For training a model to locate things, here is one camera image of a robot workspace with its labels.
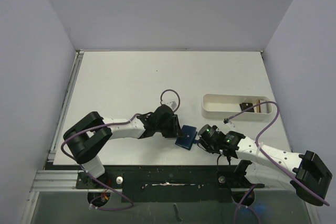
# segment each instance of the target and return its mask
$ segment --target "white wall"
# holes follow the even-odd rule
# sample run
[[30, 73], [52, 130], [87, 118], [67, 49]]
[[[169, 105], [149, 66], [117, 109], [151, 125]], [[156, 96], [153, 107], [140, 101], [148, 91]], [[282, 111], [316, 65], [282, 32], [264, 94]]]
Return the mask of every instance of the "white wall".
[[[336, 0], [294, 0], [265, 51], [265, 65], [294, 151], [320, 155], [336, 175]], [[336, 220], [336, 179], [318, 209]]]
[[292, 0], [50, 0], [76, 49], [263, 50]]
[[74, 56], [48, 0], [0, 0], [0, 223], [19, 223]]

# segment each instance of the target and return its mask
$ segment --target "white tabletop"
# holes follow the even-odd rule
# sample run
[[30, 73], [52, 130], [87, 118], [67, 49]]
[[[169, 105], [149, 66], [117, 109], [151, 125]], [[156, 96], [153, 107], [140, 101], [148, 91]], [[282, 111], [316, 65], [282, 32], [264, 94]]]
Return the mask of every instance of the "white tabletop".
[[[215, 124], [224, 133], [229, 129], [222, 120], [202, 117], [203, 95], [255, 95], [274, 100], [259, 52], [88, 51], [82, 59], [60, 136], [91, 111], [114, 119], [128, 119], [135, 113], [154, 111], [160, 106], [160, 94], [165, 89], [174, 89], [180, 94], [181, 107], [176, 114], [181, 126], [191, 125], [199, 130], [204, 124]], [[166, 97], [174, 98], [174, 94], [167, 93]], [[236, 131], [251, 138], [255, 138], [267, 122], [269, 120], [234, 121]], [[62, 138], [58, 140], [54, 164], [75, 164], [60, 151], [62, 141]], [[290, 151], [281, 119], [260, 141]], [[217, 155], [197, 145], [188, 151], [174, 143], [175, 140], [165, 139], [160, 133], [141, 140], [111, 140], [99, 157], [104, 165], [216, 164]], [[226, 163], [225, 158], [220, 159], [220, 164]]]

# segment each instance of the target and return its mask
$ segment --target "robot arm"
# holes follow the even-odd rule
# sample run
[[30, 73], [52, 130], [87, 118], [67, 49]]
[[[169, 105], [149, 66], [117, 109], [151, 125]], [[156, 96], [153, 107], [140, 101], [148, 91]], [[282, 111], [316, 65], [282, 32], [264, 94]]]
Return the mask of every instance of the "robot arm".
[[[65, 141], [61, 148], [68, 144], [73, 154], [73, 157], [69, 156], [99, 180], [105, 173], [105, 168], [97, 154], [108, 140], [125, 137], [141, 139], [151, 137], [156, 132], [166, 138], [183, 136], [177, 115], [167, 105], [161, 105], [155, 112], [136, 114], [130, 120], [103, 118], [98, 112], [91, 112], [64, 134]], [[242, 159], [235, 170], [239, 176], [235, 177], [243, 176], [250, 185], [264, 184], [296, 191], [304, 201], [323, 205], [321, 200], [291, 178], [324, 199], [332, 174], [317, 154], [310, 151], [304, 155], [285, 152], [267, 145], [257, 147], [255, 141], [248, 136], [234, 131], [225, 135], [215, 125], [202, 127], [199, 136], [200, 144], [207, 152]], [[278, 166], [261, 152], [261, 147]], [[284, 174], [284, 171], [290, 173], [291, 177]]]
[[[105, 118], [98, 112], [91, 112], [64, 134], [63, 145], [68, 144], [74, 160], [94, 178], [98, 178], [105, 173], [105, 169], [97, 154], [108, 140], [125, 137], [140, 139], [151, 137], [156, 132], [166, 138], [180, 137], [183, 133], [178, 120], [173, 110], [165, 104], [154, 112], [136, 114], [130, 120]], [[80, 133], [89, 128], [96, 128], [89, 130], [93, 133], [91, 136]]]
[[[200, 144], [206, 151], [242, 159], [237, 170], [241, 172], [244, 167], [245, 178], [251, 184], [264, 184], [296, 191], [304, 201], [316, 206], [323, 205], [282, 171], [289, 172], [309, 190], [324, 199], [332, 174], [317, 154], [310, 151], [306, 151], [304, 155], [286, 152], [262, 144], [257, 147], [255, 141], [248, 136], [234, 131], [225, 135], [215, 125], [212, 127], [205, 125], [199, 131], [199, 136]], [[260, 148], [283, 169], [271, 162]]]

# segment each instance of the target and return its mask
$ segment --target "white tray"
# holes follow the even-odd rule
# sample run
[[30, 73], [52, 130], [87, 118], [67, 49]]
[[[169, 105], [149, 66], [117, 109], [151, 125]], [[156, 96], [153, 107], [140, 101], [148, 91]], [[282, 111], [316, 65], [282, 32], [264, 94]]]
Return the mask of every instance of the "white tray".
[[[225, 119], [241, 111], [240, 103], [256, 104], [259, 100], [269, 101], [267, 97], [248, 95], [206, 94], [202, 101], [202, 116], [208, 119]], [[263, 121], [272, 114], [271, 104], [266, 104], [267, 113], [246, 112], [235, 120]]]

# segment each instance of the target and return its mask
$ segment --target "blue object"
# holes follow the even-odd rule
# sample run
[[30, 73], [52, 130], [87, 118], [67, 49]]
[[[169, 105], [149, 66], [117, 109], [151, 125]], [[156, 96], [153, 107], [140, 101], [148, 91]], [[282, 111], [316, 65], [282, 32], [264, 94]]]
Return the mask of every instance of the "blue object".
[[178, 137], [175, 141], [175, 144], [179, 147], [190, 150], [195, 141], [197, 131], [196, 127], [183, 125], [182, 126], [183, 137]]

